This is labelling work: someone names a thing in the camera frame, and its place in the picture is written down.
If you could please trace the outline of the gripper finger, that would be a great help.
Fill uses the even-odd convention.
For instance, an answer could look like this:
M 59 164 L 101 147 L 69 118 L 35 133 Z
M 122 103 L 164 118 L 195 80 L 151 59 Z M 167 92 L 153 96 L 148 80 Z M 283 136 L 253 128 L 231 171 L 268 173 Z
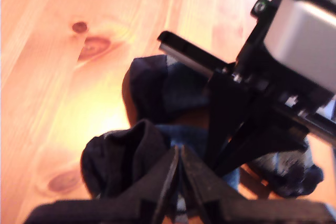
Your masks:
M 187 146 L 181 147 L 183 193 L 203 223 L 235 223 L 231 204 L 244 197 L 218 177 Z
M 221 177 L 266 154 L 306 151 L 308 128 L 277 111 L 266 99 L 255 101 L 214 165 Z
M 175 212 L 178 168 L 179 149 L 173 147 L 128 190 L 135 206 L 135 223 L 162 223 Z
M 209 127 L 206 164 L 215 168 L 228 140 L 245 119 L 253 95 L 227 75 L 213 75 L 209 87 Z

